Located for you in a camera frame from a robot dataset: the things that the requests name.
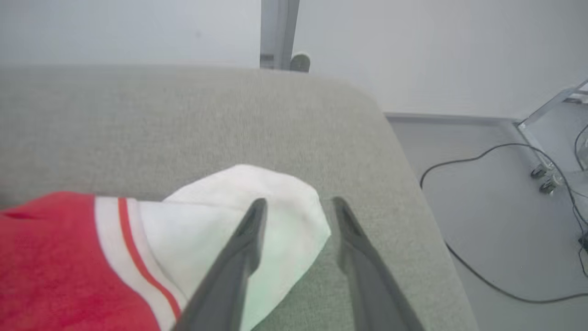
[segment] metal frame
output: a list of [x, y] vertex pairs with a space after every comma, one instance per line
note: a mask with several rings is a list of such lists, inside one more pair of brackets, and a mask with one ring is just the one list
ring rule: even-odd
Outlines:
[[[517, 130], [519, 130], [519, 132], [521, 133], [525, 142], [527, 142], [531, 146], [534, 146], [540, 150], [543, 150], [543, 147], [541, 146], [541, 144], [539, 143], [537, 138], [535, 138], [535, 136], [527, 129], [528, 126], [530, 124], [533, 124], [536, 121], [538, 121], [545, 114], [547, 114], [548, 111], [552, 110], [553, 107], [560, 104], [565, 99], [572, 96], [573, 94], [582, 94], [582, 95], [588, 94], [588, 91], [581, 90], [581, 88], [583, 88], [585, 85], [588, 85], [588, 80], [585, 80], [584, 82], [582, 82], [580, 85], [578, 85], [575, 88], [566, 88], [565, 90], [559, 92], [555, 97], [553, 97], [547, 103], [545, 103], [545, 105], [541, 106], [538, 110], [536, 110], [533, 114], [531, 114], [525, 120], [516, 124], [515, 127], [517, 128]], [[548, 159], [546, 159], [543, 155], [541, 155], [537, 151], [534, 151], [534, 153], [537, 156], [537, 158], [539, 159], [539, 161], [541, 162], [542, 166], [546, 167], [549, 170], [554, 169], [553, 164]]]
[[273, 61], [273, 69], [290, 70], [292, 48], [294, 47], [294, 35], [296, 21], [298, 19], [298, 6], [300, 0], [276, 0], [278, 1], [278, 28], [276, 29], [276, 45], [271, 60], [260, 58], [261, 62]]

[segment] gray floor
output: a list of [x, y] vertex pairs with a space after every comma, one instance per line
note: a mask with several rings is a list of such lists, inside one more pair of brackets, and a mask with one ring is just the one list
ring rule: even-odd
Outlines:
[[[433, 164], [523, 142], [508, 121], [390, 122], [417, 178]], [[479, 161], [434, 170], [425, 181], [425, 196], [446, 241], [499, 287], [530, 299], [588, 292], [572, 205], [562, 189], [553, 196], [538, 192], [541, 181], [529, 177], [536, 165], [532, 153], [506, 147]], [[573, 167], [566, 164], [566, 170]], [[588, 255], [583, 257], [588, 266]], [[588, 297], [546, 305], [517, 302], [454, 263], [482, 331], [588, 329]]]

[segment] white cloth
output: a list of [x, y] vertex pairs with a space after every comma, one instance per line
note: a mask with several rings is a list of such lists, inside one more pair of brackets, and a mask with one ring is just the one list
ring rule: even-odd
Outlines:
[[251, 330], [282, 301], [330, 236], [314, 188], [286, 174], [236, 165], [180, 188], [165, 203], [139, 203], [155, 259], [190, 298], [259, 197], [268, 202], [268, 217], [261, 262], [246, 292], [242, 331]]

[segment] gray sofa cushion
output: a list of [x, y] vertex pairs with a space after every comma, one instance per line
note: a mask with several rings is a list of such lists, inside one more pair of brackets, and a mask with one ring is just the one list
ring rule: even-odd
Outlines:
[[[57, 190], [161, 200], [237, 163], [347, 199], [426, 330], [477, 329], [403, 151], [369, 97], [333, 81], [210, 68], [0, 71], [0, 202]], [[257, 330], [353, 330], [337, 229]]]

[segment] electrical cord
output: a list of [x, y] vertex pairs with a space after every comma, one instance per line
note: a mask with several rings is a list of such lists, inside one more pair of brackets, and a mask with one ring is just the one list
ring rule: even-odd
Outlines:
[[582, 171], [584, 171], [584, 166], [582, 165], [582, 162], [580, 162], [580, 157], [578, 157], [578, 140], [580, 139], [580, 136], [584, 133], [584, 131], [586, 131], [586, 129], [588, 129], [588, 124], [586, 124], [586, 126], [580, 131], [580, 133], [578, 133], [578, 135], [576, 136], [576, 140], [574, 141], [574, 156], [576, 157], [576, 161], [578, 162], [578, 165], [580, 166], [580, 169], [582, 169]]
[[574, 189], [572, 189], [572, 192], [576, 193], [576, 194], [577, 194], [577, 195], [579, 195], [580, 197], [584, 197], [584, 198], [588, 199], [588, 196], [587, 196], [587, 195], [585, 195], [585, 194], [582, 194], [582, 193], [580, 193], [580, 192], [578, 192], [578, 191], [576, 191], [576, 190], [574, 190]]
[[580, 250], [578, 250], [578, 259], [580, 260], [580, 265], [582, 266], [582, 273], [584, 274], [584, 277], [588, 278], [588, 273], [586, 273], [586, 269], [584, 268], [584, 261], [582, 261], [582, 251], [584, 250], [584, 245], [586, 244], [586, 238], [584, 236], [584, 228], [582, 227], [582, 223], [580, 223], [580, 219], [578, 218], [578, 215], [580, 215], [580, 211], [578, 211], [578, 208], [576, 206], [572, 207], [572, 212], [574, 213], [574, 217], [576, 218], [576, 221], [578, 222], [578, 226], [580, 227], [580, 231], [582, 231], [582, 246], [580, 247]]
[[[573, 191], [572, 188], [570, 187], [569, 182], [567, 181], [567, 178], [563, 175], [562, 170], [559, 168], [559, 166], [557, 166], [557, 164], [553, 161], [553, 159], [551, 157], [549, 157], [549, 155], [547, 155], [545, 152], [543, 152], [542, 150], [528, 145], [528, 144], [521, 144], [521, 143], [508, 143], [508, 144], [501, 144], [501, 145], [497, 145], [494, 146], [492, 148], [490, 148], [489, 150], [485, 151], [484, 153], [481, 153], [479, 156], [477, 157], [472, 157], [472, 158], [464, 158], [464, 159], [460, 159], [460, 160], [453, 160], [453, 161], [447, 161], [447, 162], [442, 162], [439, 164], [435, 164], [431, 167], [429, 167], [421, 176], [420, 178], [420, 188], [423, 189], [423, 182], [425, 181], [425, 177], [429, 174], [429, 172], [431, 172], [433, 169], [439, 168], [439, 167], [443, 167], [443, 166], [448, 166], [449, 164], [456, 164], [456, 163], [465, 163], [465, 162], [471, 162], [471, 161], [476, 161], [479, 160], [481, 158], [483, 158], [484, 156], [486, 156], [488, 153], [492, 152], [495, 149], [498, 148], [502, 148], [502, 147], [507, 147], [507, 146], [521, 146], [521, 147], [525, 147], [525, 148], [529, 148], [537, 153], [540, 153], [541, 155], [543, 155], [546, 159], [548, 159], [549, 161], [551, 161], [551, 163], [553, 164], [553, 166], [557, 169], [557, 171], [559, 171], [559, 173], [562, 176], [562, 179], [566, 185], [567, 188], [567, 192], [570, 195], [570, 200], [572, 201], [572, 206], [574, 208], [574, 216], [576, 216], [576, 212], [577, 212], [577, 217], [576, 220], [578, 221], [578, 225], [580, 226], [580, 229], [582, 231], [582, 238], [584, 238], [584, 228], [582, 227], [582, 223], [580, 222], [580, 219], [582, 220], [582, 222], [584, 222], [585, 224], [588, 224], [588, 222], [586, 221], [586, 219], [582, 216], [582, 214], [580, 214], [580, 211], [578, 210], [577, 206], [576, 206], [576, 199], [574, 198], [573, 195]], [[463, 266], [465, 266], [466, 269], [468, 269], [471, 273], [474, 274], [474, 276], [476, 276], [478, 279], [480, 279], [483, 283], [485, 283], [486, 285], [488, 285], [489, 287], [491, 287], [493, 290], [502, 293], [503, 295], [510, 297], [511, 299], [515, 299], [521, 302], [525, 302], [525, 303], [532, 303], [532, 304], [548, 304], [548, 303], [556, 303], [556, 302], [562, 302], [562, 301], [566, 301], [566, 300], [570, 300], [570, 299], [575, 299], [578, 297], [588, 297], [588, 293], [577, 293], [577, 294], [573, 294], [570, 296], [563, 296], [563, 297], [557, 297], [557, 298], [553, 298], [553, 299], [546, 299], [546, 300], [532, 300], [532, 299], [526, 299], [524, 297], [520, 297], [517, 296], [515, 294], [512, 294], [510, 292], [507, 292], [501, 288], [499, 288], [498, 286], [494, 285], [492, 282], [490, 282], [488, 279], [484, 278], [484, 276], [482, 276], [479, 272], [476, 271], [476, 269], [474, 269], [472, 266], [470, 266], [467, 262], [465, 262], [463, 260], [463, 258], [461, 258], [454, 250], [453, 248], [451, 248], [451, 246], [449, 245], [448, 242], [445, 242], [445, 245], [447, 246], [447, 249], [449, 249], [449, 251], [451, 252], [451, 254], [453, 254], [453, 256], [455, 256], [456, 259], [458, 259], [458, 261], [461, 262], [461, 264], [463, 264]], [[584, 275], [586, 277], [588, 277], [588, 274], [586, 274], [586, 270], [584, 269], [584, 263], [582, 262], [581, 259], [581, 252], [582, 252], [583, 248], [580, 249], [580, 251], [578, 252], [578, 256], [580, 257], [580, 264], [582, 265], [582, 270], [584, 271]]]

